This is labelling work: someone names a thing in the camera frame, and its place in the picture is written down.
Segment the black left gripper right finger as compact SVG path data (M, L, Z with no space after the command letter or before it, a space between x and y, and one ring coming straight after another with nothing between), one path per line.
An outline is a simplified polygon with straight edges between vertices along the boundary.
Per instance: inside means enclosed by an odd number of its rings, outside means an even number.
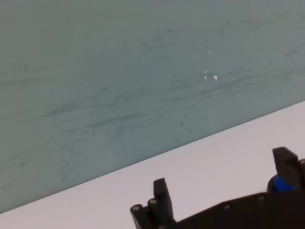
M276 177L281 181L274 184L278 190L295 190L305 188L305 166L298 156L286 147L272 150L274 156Z

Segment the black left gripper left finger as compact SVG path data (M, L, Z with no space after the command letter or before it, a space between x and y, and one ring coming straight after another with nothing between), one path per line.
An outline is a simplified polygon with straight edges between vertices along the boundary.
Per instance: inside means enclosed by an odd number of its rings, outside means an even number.
M152 213L157 222L175 222L169 190L164 178L153 182Z

